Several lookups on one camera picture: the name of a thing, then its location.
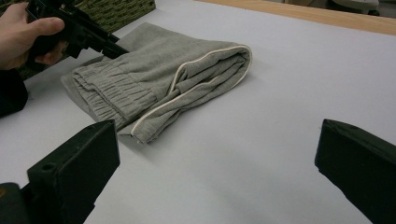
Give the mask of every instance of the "folded gray cloth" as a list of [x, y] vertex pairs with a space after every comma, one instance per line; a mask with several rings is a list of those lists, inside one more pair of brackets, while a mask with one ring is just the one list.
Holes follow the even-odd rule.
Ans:
[[114, 119], [119, 134], [147, 143], [177, 116], [237, 85], [251, 65], [250, 48], [191, 38], [144, 23], [118, 44], [115, 60], [88, 62], [62, 82], [95, 120]]

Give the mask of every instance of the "woven basket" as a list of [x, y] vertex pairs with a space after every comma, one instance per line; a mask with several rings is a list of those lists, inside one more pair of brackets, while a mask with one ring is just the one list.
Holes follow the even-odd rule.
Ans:
[[[0, 0], [0, 14], [14, 3], [22, 0]], [[90, 15], [91, 19], [113, 33], [121, 27], [139, 19], [155, 9], [154, 0], [77, 0], [74, 6]], [[18, 69], [22, 78], [27, 79], [36, 72], [25, 66]]]

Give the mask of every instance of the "human hand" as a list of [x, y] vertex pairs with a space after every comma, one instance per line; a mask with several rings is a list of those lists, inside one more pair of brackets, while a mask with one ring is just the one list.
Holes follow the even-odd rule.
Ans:
[[[27, 3], [8, 7], [0, 18], [0, 70], [9, 70], [23, 65], [29, 55], [29, 49], [40, 35], [55, 35], [64, 28], [59, 18], [43, 18], [28, 23], [25, 11]], [[60, 42], [46, 55], [37, 56], [35, 61], [53, 65], [62, 58], [65, 43]]]

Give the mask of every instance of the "white table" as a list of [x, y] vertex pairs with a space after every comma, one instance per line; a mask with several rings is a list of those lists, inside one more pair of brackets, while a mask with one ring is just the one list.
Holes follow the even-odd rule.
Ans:
[[[191, 0], [157, 0], [115, 35], [145, 21], [246, 44], [253, 65], [151, 144], [120, 138], [121, 166], [87, 224], [370, 223], [314, 158], [324, 119], [396, 144], [395, 36]], [[23, 187], [29, 167], [94, 123], [60, 76], [97, 55], [84, 51], [25, 82], [26, 107], [0, 119], [0, 183]]]

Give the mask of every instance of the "black object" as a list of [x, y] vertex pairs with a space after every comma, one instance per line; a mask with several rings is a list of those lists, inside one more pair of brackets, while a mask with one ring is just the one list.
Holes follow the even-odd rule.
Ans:
[[22, 110], [27, 97], [26, 87], [17, 70], [0, 72], [0, 118]]
[[128, 50], [115, 44], [119, 39], [103, 30], [90, 19], [88, 14], [73, 7], [73, 0], [31, 0], [26, 11], [30, 21], [41, 18], [58, 17], [64, 21], [64, 29], [50, 36], [39, 36], [30, 49], [26, 65], [36, 71], [44, 69], [44, 64], [36, 63], [35, 57], [51, 51], [60, 40], [68, 42], [65, 53], [77, 58], [82, 49], [92, 48], [105, 56], [115, 59]]
[[315, 165], [373, 223], [396, 223], [396, 146], [325, 119]]
[[83, 223], [119, 165], [114, 121], [93, 124], [31, 167], [22, 190], [0, 185], [0, 223]]

